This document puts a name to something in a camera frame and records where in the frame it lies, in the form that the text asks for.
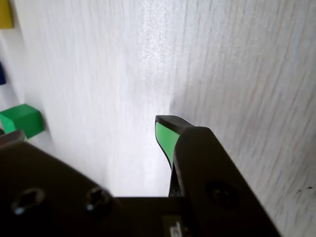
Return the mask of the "green-padded black gripper finger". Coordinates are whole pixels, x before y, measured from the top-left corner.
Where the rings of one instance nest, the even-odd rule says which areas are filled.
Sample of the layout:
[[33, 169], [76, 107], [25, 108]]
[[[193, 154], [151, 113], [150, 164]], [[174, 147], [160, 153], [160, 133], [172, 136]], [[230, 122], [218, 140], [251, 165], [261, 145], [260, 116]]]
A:
[[174, 168], [173, 154], [180, 135], [187, 127], [193, 127], [193, 125], [178, 116], [157, 115], [155, 117], [156, 141], [167, 158], [171, 168], [169, 198], [178, 198], [182, 196], [176, 170]]

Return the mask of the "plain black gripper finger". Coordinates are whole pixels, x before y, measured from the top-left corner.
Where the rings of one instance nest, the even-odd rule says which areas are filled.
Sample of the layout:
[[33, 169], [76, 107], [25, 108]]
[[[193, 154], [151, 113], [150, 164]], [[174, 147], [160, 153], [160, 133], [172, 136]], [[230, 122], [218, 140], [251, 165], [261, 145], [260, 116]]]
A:
[[182, 195], [197, 237], [278, 237], [257, 197], [207, 127], [188, 127], [174, 150]]

